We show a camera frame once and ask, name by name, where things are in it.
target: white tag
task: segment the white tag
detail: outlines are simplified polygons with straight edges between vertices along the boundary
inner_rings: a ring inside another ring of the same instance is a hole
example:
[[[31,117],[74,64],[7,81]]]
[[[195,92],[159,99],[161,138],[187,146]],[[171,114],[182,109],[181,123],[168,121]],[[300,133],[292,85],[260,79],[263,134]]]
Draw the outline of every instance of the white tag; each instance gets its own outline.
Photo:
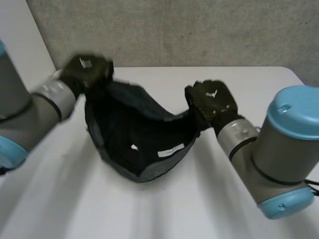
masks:
[[[184,148],[184,147],[185,147],[185,146],[184,146],[184,144],[182,143],[182,144],[180,144],[180,145],[178,145],[178,146],[176,146],[176,147],[174,147],[174,148],[172,148],[172,149],[158,152],[158,156],[159,156],[160,158],[170,156],[170,155],[172,155],[173,153],[175,153],[176,151],[178,151],[178,150],[180,150],[180,149],[182,149],[182,148]]]

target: concrete wall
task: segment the concrete wall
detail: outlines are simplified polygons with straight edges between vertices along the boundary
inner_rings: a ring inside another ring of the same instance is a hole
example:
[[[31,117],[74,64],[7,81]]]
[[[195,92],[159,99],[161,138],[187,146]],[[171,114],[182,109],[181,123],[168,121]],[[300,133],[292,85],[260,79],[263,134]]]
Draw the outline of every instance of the concrete wall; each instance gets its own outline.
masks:
[[[27,0],[56,67],[284,66],[319,86],[318,0]]]

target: white table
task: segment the white table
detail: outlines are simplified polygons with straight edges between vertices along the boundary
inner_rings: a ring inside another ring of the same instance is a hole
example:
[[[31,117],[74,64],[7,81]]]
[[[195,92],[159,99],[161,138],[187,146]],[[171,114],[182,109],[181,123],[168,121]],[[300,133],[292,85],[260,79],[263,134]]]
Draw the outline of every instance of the white table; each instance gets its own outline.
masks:
[[[172,113],[187,109],[184,87],[221,79],[243,114],[261,125],[280,89],[301,84],[282,67],[117,68]],[[1,239],[317,239],[318,199],[289,218],[257,209],[216,141],[202,133],[168,174],[135,184],[105,164],[86,131],[84,99],[0,187]],[[319,180],[318,170],[311,175]]]

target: light blue joint cap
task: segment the light blue joint cap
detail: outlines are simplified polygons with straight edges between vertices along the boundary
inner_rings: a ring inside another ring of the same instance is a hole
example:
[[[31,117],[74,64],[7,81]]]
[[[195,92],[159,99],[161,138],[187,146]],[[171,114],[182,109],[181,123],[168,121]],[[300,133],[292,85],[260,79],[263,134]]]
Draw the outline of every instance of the light blue joint cap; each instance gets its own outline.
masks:
[[[5,54],[5,47],[3,42],[0,40],[0,56]]]
[[[301,140],[319,140],[319,87],[291,86],[270,103],[269,123],[282,134]]]
[[[314,201],[310,187],[293,190],[267,199],[257,207],[266,218],[279,219],[297,213],[308,207]]]
[[[12,140],[0,136],[0,167],[13,169],[27,157],[28,152]]]

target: white label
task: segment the white label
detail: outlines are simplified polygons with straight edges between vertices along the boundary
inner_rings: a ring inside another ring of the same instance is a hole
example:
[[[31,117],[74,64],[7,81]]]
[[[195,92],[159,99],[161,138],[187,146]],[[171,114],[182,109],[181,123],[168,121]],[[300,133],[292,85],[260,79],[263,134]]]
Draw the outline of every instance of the white label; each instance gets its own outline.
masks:
[[[92,63],[90,60],[84,61],[80,58],[81,65],[83,69],[92,67]]]
[[[215,96],[217,95],[217,90],[215,91],[215,93],[208,93],[207,92],[206,95],[215,98]]]
[[[174,147],[174,148],[172,148],[172,149],[158,152],[158,156],[159,156],[160,158],[170,156],[170,155],[172,155],[173,153],[175,153],[176,151],[178,151],[178,150],[180,150],[180,149],[182,149],[182,148],[184,148],[184,147],[185,147],[185,146],[184,146],[184,144],[182,143],[182,144],[180,144],[180,145],[178,145],[178,146],[176,146],[176,147]]]

